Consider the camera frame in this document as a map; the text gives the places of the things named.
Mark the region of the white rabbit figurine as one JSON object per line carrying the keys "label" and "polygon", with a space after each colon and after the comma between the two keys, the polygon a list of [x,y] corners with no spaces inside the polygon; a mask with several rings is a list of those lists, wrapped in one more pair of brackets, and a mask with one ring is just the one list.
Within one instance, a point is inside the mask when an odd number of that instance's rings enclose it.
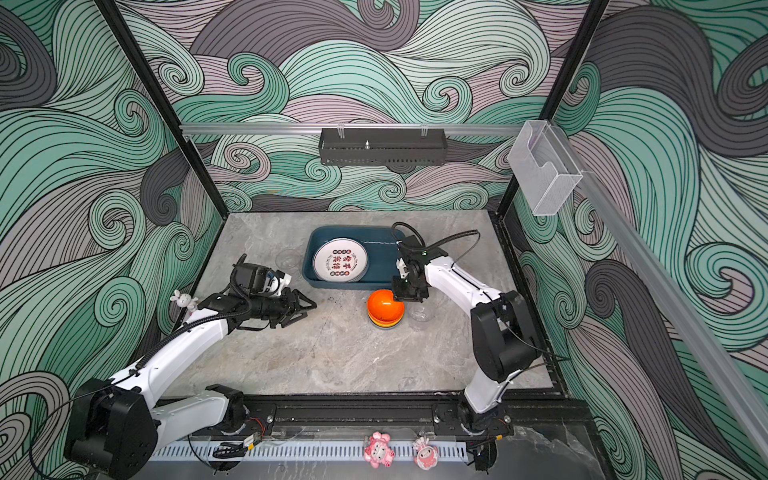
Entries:
{"label": "white rabbit figurine", "polygon": [[180,290],[174,291],[173,295],[170,297],[170,301],[175,303],[178,308],[186,310],[189,313],[198,309],[199,299],[188,293],[182,293]]}

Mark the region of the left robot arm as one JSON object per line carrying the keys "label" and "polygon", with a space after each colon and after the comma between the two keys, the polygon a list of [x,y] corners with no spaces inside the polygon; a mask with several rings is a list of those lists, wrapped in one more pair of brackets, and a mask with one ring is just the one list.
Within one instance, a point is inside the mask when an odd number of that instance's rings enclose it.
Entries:
{"label": "left robot arm", "polygon": [[65,458],[113,479],[129,479],[157,450],[199,430],[240,433],[249,410],[239,390],[215,384],[165,406],[158,402],[205,351],[248,330],[248,321],[261,321],[263,329],[285,328],[316,309],[290,282],[283,271],[238,260],[225,289],[202,300],[165,339],[112,378],[91,379],[78,390]]}

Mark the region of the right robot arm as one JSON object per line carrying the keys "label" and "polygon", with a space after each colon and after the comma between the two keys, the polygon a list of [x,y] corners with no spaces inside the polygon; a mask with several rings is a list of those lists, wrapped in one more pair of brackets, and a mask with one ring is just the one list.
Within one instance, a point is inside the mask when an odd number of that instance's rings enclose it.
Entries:
{"label": "right robot arm", "polygon": [[463,430],[478,436],[489,429],[516,377],[542,355],[526,333],[530,307],[519,292],[502,292],[473,277],[443,249],[452,241],[479,237],[479,231],[463,231],[426,244],[416,231],[400,238],[398,229],[406,226],[403,222],[392,225],[399,254],[393,296],[400,302],[421,302],[436,289],[467,314],[477,370],[463,390],[457,416]]}

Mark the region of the clear acrylic wall holder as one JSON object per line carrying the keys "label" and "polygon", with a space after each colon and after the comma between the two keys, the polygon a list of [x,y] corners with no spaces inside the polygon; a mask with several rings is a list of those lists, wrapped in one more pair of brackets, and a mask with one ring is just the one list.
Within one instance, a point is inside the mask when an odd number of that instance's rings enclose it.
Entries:
{"label": "clear acrylic wall holder", "polygon": [[583,178],[564,130],[546,120],[524,123],[507,160],[534,216],[556,215]]}

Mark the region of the yellow bowl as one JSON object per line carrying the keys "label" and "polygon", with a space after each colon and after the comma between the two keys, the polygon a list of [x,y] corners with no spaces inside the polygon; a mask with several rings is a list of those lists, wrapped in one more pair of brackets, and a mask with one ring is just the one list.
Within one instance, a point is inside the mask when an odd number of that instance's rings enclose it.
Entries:
{"label": "yellow bowl", "polygon": [[395,320],[388,320],[388,321],[385,321],[385,320],[382,320],[382,319],[378,319],[378,318],[375,318],[375,317],[370,317],[370,320],[371,320],[371,322],[372,322],[373,324],[378,324],[378,325],[382,325],[382,326],[384,326],[384,325],[395,325],[395,324],[397,324],[397,325],[398,325],[398,324],[400,324],[400,323],[401,323],[401,321],[402,321],[402,319],[401,319],[401,318],[398,318],[398,319],[395,319]]}

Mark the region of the teal plastic bin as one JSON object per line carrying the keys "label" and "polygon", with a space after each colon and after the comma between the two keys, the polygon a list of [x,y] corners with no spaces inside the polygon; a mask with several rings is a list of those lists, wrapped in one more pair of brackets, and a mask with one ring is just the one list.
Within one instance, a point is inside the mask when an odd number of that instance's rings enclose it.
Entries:
{"label": "teal plastic bin", "polygon": [[[368,252],[369,267],[364,277],[351,283],[333,283],[320,280],[313,271],[312,260],[317,250],[327,241],[349,238],[360,242]],[[389,227],[330,225],[315,229],[308,240],[303,259],[302,275],[318,289],[373,291],[389,289],[392,277],[398,274],[395,266],[399,253]]]}

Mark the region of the aluminium rail right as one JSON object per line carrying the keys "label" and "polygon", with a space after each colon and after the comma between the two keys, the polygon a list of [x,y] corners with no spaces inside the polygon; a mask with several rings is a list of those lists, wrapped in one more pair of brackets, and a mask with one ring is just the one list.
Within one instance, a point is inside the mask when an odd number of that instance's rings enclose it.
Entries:
{"label": "aluminium rail right", "polygon": [[594,172],[586,167],[567,135],[558,126],[551,128],[556,144],[581,175],[579,184],[635,266],[661,312],[672,321],[730,409],[736,421],[763,460],[767,459],[767,406],[734,359],[708,329],[677,282],[665,270],[649,246],[615,207],[609,192]]}

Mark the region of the aluminium rail back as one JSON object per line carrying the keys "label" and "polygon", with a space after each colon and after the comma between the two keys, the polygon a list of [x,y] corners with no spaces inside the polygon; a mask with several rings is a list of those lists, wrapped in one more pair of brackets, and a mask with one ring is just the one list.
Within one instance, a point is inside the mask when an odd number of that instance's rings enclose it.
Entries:
{"label": "aluminium rail back", "polygon": [[334,129],[341,133],[348,129],[387,130],[443,130],[447,136],[508,137],[517,135],[521,125],[493,124],[403,124],[403,123],[245,123],[245,122],[195,122],[179,126],[183,135],[319,135],[323,129]]}

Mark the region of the orange top bowl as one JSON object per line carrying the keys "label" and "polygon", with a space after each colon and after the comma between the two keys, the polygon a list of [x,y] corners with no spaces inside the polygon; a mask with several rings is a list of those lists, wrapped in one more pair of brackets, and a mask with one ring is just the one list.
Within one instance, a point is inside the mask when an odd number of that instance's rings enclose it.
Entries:
{"label": "orange top bowl", "polygon": [[370,317],[375,317],[385,321],[403,318],[405,314],[405,305],[396,301],[391,290],[377,290],[373,292],[366,303],[367,313]]}

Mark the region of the aluminium rail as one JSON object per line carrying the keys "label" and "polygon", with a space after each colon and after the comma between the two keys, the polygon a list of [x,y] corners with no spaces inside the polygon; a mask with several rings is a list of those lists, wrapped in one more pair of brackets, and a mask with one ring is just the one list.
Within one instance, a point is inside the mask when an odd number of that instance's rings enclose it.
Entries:
{"label": "aluminium rail", "polygon": [[736,421],[763,460],[767,459],[767,406],[734,359],[708,329],[677,282],[665,270],[649,246],[615,207],[609,192],[594,172],[586,167],[567,135],[558,126],[551,128],[556,144],[581,175],[579,184],[635,266],[661,312],[672,321],[730,409]]}
{"label": "aluminium rail", "polygon": [[508,137],[517,135],[521,125],[493,124],[403,124],[403,123],[245,123],[245,122],[195,122],[179,126],[183,135],[319,135],[323,129],[334,129],[341,133],[348,129],[387,130],[443,130],[447,136]]}

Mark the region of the clear glass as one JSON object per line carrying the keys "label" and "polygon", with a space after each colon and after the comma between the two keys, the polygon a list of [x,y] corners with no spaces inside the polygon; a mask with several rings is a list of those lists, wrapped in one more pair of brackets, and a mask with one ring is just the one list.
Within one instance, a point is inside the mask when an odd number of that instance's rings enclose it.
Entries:
{"label": "clear glass", "polygon": [[275,257],[278,270],[286,273],[300,273],[303,265],[304,254],[300,249],[283,249]]}
{"label": "clear glass", "polygon": [[434,319],[434,311],[426,303],[410,303],[407,307],[407,315],[411,322],[419,326],[424,326]]}

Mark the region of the pink white doll toy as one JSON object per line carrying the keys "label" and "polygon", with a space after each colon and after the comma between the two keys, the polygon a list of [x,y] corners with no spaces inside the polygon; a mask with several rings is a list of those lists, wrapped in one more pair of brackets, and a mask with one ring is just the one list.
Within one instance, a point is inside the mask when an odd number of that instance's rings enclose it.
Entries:
{"label": "pink white doll toy", "polygon": [[439,463],[439,451],[424,436],[413,442],[414,463],[424,471],[429,471]]}

